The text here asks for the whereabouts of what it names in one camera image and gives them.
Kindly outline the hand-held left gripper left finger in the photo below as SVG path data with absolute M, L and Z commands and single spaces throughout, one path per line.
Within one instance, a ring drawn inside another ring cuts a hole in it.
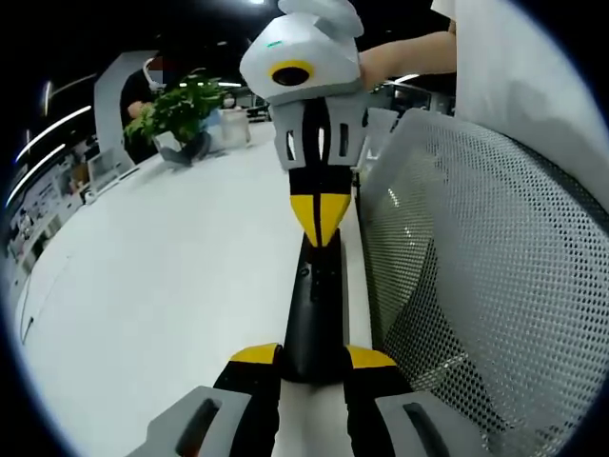
M 279 430 L 277 343 L 235 353 L 211 387 L 196 387 L 150 421 L 132 456 L 270 456 Z

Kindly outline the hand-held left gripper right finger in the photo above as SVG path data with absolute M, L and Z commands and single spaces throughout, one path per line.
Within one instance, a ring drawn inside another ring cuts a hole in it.
M 415 391 L 382 352 L 346 348 L 347 432 L 356 456 L 480 456 L 478 427 L 427 391 Z

